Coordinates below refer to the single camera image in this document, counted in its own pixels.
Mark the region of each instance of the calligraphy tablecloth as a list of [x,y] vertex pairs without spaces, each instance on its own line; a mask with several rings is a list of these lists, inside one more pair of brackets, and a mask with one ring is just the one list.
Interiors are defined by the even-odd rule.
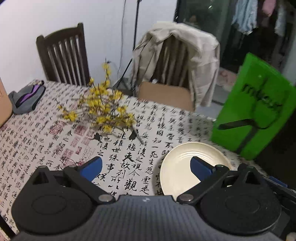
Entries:
[[96,135],[89,123],[68,123],[60,118],[57,102],[74,105],[87,88],[45,81],[46,92],[36,110],[12,117],[0,129],[0,212],[14,232],[11,206],[30,175],[40,165],[62,170],[82,165],[95,156],[103,160],[93,183],[119,195],[161,195],[160,166],[164,156],[185,142],[203,142],[220,150],[234,169],[245,160],[209,141],[213,119],[170,106],[125,96],[137,120],[144,144],[131,133]]

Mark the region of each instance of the dining table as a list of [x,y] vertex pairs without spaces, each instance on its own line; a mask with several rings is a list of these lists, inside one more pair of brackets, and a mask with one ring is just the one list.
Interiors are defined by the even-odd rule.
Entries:
[[[0,128],[0,212],[15,233],[18,229],[11,215],[12,204],[40,165],[62,170],[99,156],[102,171],[92,182],[116,199],[119,195],[163,195],[162,161],[170,150],[186,142],[214,146],[227,157],[233,170],[245,162],[264,173],[253,161],[210,141],[215,119],[124,96],[121,104],[134,114],[134,129],[140,139],[132,131],[104,135],[89,121],[64,120],[57,107],[58,102],[74,107],[77,103],[73,99],[86,94],[88,87],[44,82],[46,91],[36,109],[22,115],[12,114]],[[0,237],[7,239],[3,231]]]

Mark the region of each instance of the white wall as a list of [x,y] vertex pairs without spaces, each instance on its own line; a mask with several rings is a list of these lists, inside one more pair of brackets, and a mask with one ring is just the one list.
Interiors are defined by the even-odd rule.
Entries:
[[[8,93],[33,79],[45,79],[36,37],[84,24],[90,75],[96,83],[104,77],[101,64],[119,67],[120,28],[124,0],[5,0],[0,5],[0,77]],[[172,21],[176,0],[142,0],[137,41],[158,20]],[[136,0],[126,1],[123,63],[132,55]],[[113,79],[117,70],[113,67]]]

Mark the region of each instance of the gray and purple cloth bag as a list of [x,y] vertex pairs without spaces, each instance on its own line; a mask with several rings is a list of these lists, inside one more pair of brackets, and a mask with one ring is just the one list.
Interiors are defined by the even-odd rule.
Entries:
[[35,110],[45,89],[44,81],[42,81],[40,85],[28,85],[19,92],[11,92],[8,97],[12,103],[13,113],[20,115]]

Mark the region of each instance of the plate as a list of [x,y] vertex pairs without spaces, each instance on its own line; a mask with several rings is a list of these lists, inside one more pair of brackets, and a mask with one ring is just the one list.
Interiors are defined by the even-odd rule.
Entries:
[[190,170],[190,160],[198,156],[212,166],[222,164],[231,169],[230,161],[215,147],[200,142],[188,142],[173,148],[160,168],[160,184],[165,195],[176,200],[200,180]]

